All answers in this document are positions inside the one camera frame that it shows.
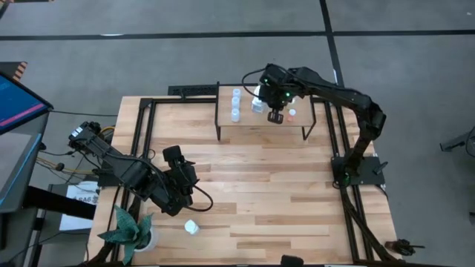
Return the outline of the small black object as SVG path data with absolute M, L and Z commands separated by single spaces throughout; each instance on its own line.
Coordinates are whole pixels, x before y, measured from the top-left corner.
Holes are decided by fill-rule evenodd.
M 283 255 L 280 267 L 303 267 L 304 261 L 300 257 Z

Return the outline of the orange black striped object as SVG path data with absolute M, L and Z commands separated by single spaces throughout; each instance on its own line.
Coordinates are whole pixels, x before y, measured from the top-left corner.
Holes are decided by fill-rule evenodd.
M 27 68 L 27 62 L 20 62 L 13 74 L 13 79 L 19 82 L 24 75 L 24 72 Z

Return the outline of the white paper sign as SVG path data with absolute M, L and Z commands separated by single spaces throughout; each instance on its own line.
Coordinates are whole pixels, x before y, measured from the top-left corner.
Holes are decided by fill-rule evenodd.
M 78 185 L 69 185 L 66 197 L 74 200 L 79 200 L 87 204 L 97 205 L 99 194 L 97 190 L 99 186 L 97 182 L 86 181 L 80 182 Z M 74 217 L 63 214 L 60 224 L 60 231 L 73 231 L 91 228 L 93 220 Z

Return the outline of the blue screen monitor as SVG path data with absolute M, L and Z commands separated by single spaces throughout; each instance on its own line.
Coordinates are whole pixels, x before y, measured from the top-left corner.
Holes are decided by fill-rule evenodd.
M 47 100 L 0 71 L 0 135 L 53 109 Z

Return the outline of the grey equipment cart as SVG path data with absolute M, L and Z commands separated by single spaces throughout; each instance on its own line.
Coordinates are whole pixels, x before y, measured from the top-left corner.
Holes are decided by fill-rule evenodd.
M 0 136 L 0 214 L 22 207 L 48 115 L 41 115 Z

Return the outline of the white plant pot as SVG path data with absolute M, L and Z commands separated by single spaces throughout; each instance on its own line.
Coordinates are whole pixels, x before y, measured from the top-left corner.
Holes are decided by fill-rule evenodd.
M 154 228 L 150 228 L 149 233 L 144 240 L 134 249 L 135 252 L 145 252 L 154 249 L 158 241 Z

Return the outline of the black power strip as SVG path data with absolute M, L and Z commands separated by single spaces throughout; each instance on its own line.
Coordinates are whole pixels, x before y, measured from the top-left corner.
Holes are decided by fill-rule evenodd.
M 169 96 L 215 96 L 217 85 L 172 85 L 168 87 Z

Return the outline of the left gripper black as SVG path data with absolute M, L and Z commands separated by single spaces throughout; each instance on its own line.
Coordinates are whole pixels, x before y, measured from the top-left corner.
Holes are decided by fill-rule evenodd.
M 164 213 L 174 217 L 183 208 L 193 204 L 191 195 L 193 186 L 190 186 L 183 178 L 179 164 L 188 162 L 182 155 L 179 145 L 171 146 L 163 150 L 164 160 L 168 163 L 169 170 L 164 171 L 168 203 L 163 209 Z

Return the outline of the green artificial plant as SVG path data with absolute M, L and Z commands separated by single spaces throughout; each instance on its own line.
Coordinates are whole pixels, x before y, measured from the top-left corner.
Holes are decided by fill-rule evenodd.
M 98 234 L 98 237 L 106 242 L 124 246 L 122 264 L 125 266 L 131 262 L 136 249 L 143 249 L 153 239 L 151 233 L 151 219 L 153 214 L 145 215 L 139 222 L 123 208 L 115 205 L 117 228 Z

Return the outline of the black bar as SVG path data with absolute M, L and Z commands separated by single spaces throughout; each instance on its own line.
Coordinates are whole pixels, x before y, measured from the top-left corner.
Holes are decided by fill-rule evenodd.
M 33 186 L 28 186 L 25 191 L 23 208 L 38 208 L 46 211 L 55 211 L 60 214 L 92 220 L 95 215 L 96 206 L 70 199 L 50 191 L 46 191 Z

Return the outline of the black clamp tool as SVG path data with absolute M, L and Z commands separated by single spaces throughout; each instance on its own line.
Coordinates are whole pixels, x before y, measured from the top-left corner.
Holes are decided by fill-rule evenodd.
M 416 248 L 425 248 L 423 245 L 412 245 L 410 241 L 405 239 L 387 241 L 384 243 L 384 247 L 387 250 L 400 254 L 402 256 L 412 256 L 416 253 Z

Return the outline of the grey chair base leg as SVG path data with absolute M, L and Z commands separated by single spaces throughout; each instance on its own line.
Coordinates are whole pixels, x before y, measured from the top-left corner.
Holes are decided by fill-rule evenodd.
M 465 147 L 468 150 L 469 145 L 475 145 L 475 126 L 468 132 L 458 135 L 448 141 L 441 142 L 439 147 L 443 152 L 450 152 L 457 147 Z

